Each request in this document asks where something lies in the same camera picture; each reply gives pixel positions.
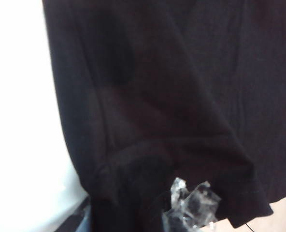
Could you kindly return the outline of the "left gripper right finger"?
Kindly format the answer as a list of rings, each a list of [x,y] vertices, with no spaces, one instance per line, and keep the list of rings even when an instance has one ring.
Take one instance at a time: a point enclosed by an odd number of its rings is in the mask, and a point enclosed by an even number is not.
[[[163,213],[165,232],[215,232],[216,212],[221,198],[211,190],[209,182],[189,191],[186,181],[177,177],[171,185],[171,208]]]

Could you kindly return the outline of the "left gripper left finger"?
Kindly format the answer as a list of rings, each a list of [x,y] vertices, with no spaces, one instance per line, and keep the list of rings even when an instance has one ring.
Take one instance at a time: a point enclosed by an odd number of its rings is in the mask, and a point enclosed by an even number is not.
[[[86,197],[73,213],[74,232],[91,232],[91,203],[90,198]]]

